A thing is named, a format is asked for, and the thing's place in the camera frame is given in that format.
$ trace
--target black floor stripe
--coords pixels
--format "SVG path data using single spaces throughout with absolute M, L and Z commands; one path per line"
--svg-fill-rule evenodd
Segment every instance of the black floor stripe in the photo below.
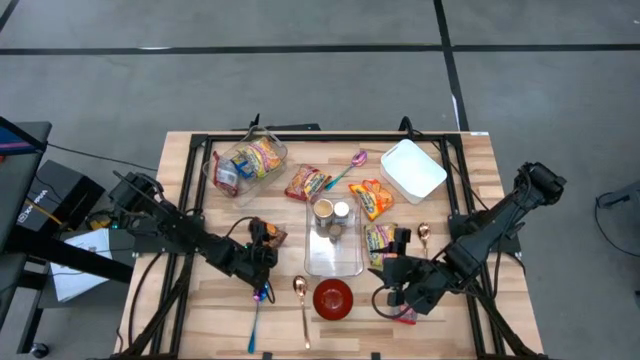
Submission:
M 640 44 L 453 45 L 454 52 L 638 51 Z
M 449 87 L 451 88 L 451 94 L 455 99 L 453 106 L 455 107 L 457 115 L 458 130 L 469 131 L 467 112 L 464 108 L 464 100 L 462 100 L 462 90 L 460 89 L 460 80 L 458 78 L 456 61 L 453 57 L 453 52 L 451 51 L 451 39 L 449 38 L 449 28 L 447 27 L 447 18 L 444 15 L 442 0 L 433 0 L 433 6 L 436 9 L 438 28 L 440 30 L 440 38 L 442 39 L 442 52 L 444 54 L 444 61 L 447 66 Z
M 0 55 L 200 55 L 200 54 L 305 54 L 442 51 L 435 44 L 344 44 L 150 48 L 0 49 Z
M 13 10 L 15 10 L 16 6 L 18 6 L 18 2 L 20 2 L 20 0 L 11 0 L 9 5 L 7 5 L 7 8 L 4 9 L 2 16 L 0 16 L 0 32 L 2 32 L 2 29 L 4 29 L 7 21 L 9 21 L 11 14 L 13 14 Z

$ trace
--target gray carpet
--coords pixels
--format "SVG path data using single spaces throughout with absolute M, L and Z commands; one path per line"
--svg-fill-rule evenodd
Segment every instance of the gray carpet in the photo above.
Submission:
M 0 7 L 8 4 L 0 0 Z M 447 0 L 453 44 L 629 43 L 637 1 Z M 439 43 L 432 2 L 396 0 L 20 0 L 0 48 Z M 456 53 L 471 130 L 489 131 L 510 189 L 524 161 L 567 180 L 556 206 L 526 218 L 521 241 L 546 352 L 636 359 L 640 260 L 607 244 L 594 197 L 640 180 L 640 52 Z M 457 129 L 443 56 L 428 53 L 0 56 L 0 115 L 48 120 L 51 142 L 155 167 L 167 130 L 317 122 L 325 130 Z M 128 167 L 50 149 L 110 188 Z M 626 206 L 601 213 L 620 246 L 640 253 Z M 15 355 L 32 297 L 19 290 L 0 333 Z M 48 310 L 37 341 L 50 359 L 107 356 L 126 287 L 109 305 Z

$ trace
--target white box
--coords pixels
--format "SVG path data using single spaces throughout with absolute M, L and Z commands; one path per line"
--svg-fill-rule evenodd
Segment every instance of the white box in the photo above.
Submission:
M 447 172 L 408 139 L 382 155 L 380 173 L 414 205 L 447 178 Z

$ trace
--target wooden table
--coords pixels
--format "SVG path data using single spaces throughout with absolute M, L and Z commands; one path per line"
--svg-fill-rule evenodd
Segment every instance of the wooden table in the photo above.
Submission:
M 185 162 L 188 153 L 190 132 L 170 132 L 167 135 L 158 180 L 165 188 L 165 196 L 177 204 Z M 467 168 L 473 189 L 483 201 L 492 206 L 504 195 L 498 169 L 486 134 L 463 133 Z M 224 151 L 233 143 L 214 143 L 214 149 Z M 249 355 L 247 345 L 253 326 L 255 302 L 251 289 L 237 278 L 228 278 L 196 257 L 187 313 L 182 332 L 180 358 L 260 358 L 263 351 L 273 353 L 274 358 L 331 357 L 370 358 L 372 352 L 381 352 L 383 358 L 475 358 L 469 313 L 464 295 L 445 295 L 438 306 L 428 315 L 420 315 L 415 326 L 405 325 L 379 317 L 372 309 L 371 294 L 381 285 L 380 280 L 365 271 L 357 277 L 344 279 L 354 294 L 351 313 L 340 321 L 326 321 L 314 310 L 311 296 L 313 289 L 322 280 L 308 276 L 304 270 L 305 254 L 305 204 L 283 195 L 283 190 L 297 171 L 299 164 L 312 164 L 331 174 L 337 174 L 349 164 L 358 149 L 369 153 L 369 160 L 361 168 L 355 168 L 345 176 L 332 192 L 348 193 L 347 184 L 359 183 L 365 178 L 382 179 L 380 157 L 393 143 L 385 142 L 288 142 L 288 168 L 259 197 L 242 209 L 234 208 L 213 184 L 207 182 L 204 201 L 206 230 L 217 234 L 227 232 L 238 218 L 256 215 L 267 221 L 286 226 L 289 233 L 280 249 L 278 265 L 272 270 L 271 282 L 276 292 L 274 305 L 261 307 L 257 330 L 257 353 Z M 440 153 L 427 142 L 418 143 L 434 160 L 440 161 Z M 196 159 L 192 189 L 195 189 L 200 171 L 200 159 Z M 462 185 L 455 175 L 457 194 L 462 201 Z M 418 223 L 427 221 L 433 234 L 429 240 L 429 253 L 434 255 L 450 241 L 447 216 L 450 214 L 448 195 L 444 184 L 431 193 L 419 205 L 407 202 L 398 192 L 392 191 L 395 205 L 379 217 L 376 222 L 396 222 L 413 230 L 407 253 L 421 256 L 421 243 L 415 234 Z M 195 190 L 190 193 L 193 204 Z M 239 242 L 249 241 L 245 226 L 238 226 L 232 237 Z M 365 254 L 365 265 L 368 259 Z M 127 338 L 128 314 L 133 291 L 141 274 L 153 255 L 137 259 L 124 316 L 120 326 Z M 135 308 L 134 338 L 142 331 L 158 306 L 167 255 L 154 265 L 146 279 Z M 489 259 L 493 274 L 494 257 Z M 311 350 L 304 349 L 302 321 L 299 303 L 292 289 L 295 275 L 305 275 L 310 282 L 307 295 L 307 316 Z M 542 352 L 526 281 L 522 269 L 508 257 L 502 258 L 500 286 L 497 304 L 514 331 L 534 351 Z M 378 304 L 388 311 L 385 297 Z M 487 351 L 491 352 L 491 336 L 488 319 L 481 311 L 481 321 Z M 168 351 L 174 316 L 170 313 L 164 329 L 162 351 Z

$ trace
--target computer monitor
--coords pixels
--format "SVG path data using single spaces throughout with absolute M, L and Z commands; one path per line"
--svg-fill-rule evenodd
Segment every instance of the computer monitor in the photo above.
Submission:
M 0 116 L 0 156 L 33 154 L 44 152 L 46 148 L 45 143 Z

